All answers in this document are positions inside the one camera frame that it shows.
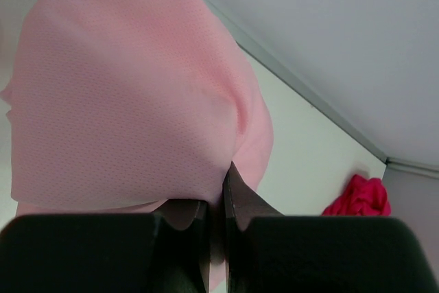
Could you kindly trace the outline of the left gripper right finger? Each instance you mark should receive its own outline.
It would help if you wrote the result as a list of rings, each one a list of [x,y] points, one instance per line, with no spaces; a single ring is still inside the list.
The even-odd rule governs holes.
[[[418,240],[395,218],[288,216],[231,166],[223,184],[229,292],[431,292]]]

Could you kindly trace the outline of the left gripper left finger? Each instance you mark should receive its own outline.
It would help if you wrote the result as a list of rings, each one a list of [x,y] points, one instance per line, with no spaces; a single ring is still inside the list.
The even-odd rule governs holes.
[[[46,214],[1,231],[2,292],[206,292],[208,206],[152,213]]]

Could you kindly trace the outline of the light pink t shirt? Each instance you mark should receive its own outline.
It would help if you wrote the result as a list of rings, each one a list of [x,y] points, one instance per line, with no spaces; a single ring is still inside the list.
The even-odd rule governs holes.
[[[1,92],[15,218],[208,206],[208,290],[231,166],[256,189],[272,120],[251,64],[203,0],[38,0]]]

